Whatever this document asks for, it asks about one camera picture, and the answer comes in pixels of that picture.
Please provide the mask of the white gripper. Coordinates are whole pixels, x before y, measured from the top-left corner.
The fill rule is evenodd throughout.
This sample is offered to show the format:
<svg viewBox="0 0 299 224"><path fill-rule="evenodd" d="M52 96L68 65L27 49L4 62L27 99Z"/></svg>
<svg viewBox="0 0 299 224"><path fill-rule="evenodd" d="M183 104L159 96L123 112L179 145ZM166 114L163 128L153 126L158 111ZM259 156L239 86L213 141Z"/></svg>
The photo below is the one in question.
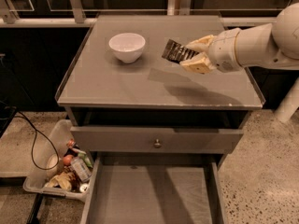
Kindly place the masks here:
<svg viewBox="0 0 299 224"><path fill-rule="evenodd" d="M239 71L241 66L235 56L235 42L239 33L240 29L235 28L225 30L216 37L206 35L193 40L186 47L202 53L179 64L188 72L200 74L207 74L215 68L223 73Z"/></svg>

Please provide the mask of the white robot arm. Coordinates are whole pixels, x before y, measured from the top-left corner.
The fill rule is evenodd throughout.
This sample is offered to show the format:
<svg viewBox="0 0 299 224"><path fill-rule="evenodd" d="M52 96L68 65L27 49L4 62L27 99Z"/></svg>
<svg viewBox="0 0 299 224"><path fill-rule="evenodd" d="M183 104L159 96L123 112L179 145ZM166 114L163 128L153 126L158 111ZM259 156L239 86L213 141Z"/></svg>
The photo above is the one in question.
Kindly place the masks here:
<svg viewBox="0 0 299 224"><path fill-rule="evenodd" d="M207 35L186 45L198 54L179 64L187 71L223 73L259 66L266 69L299 68L299 4L284 8L272 23L234 28Z"/></svg>

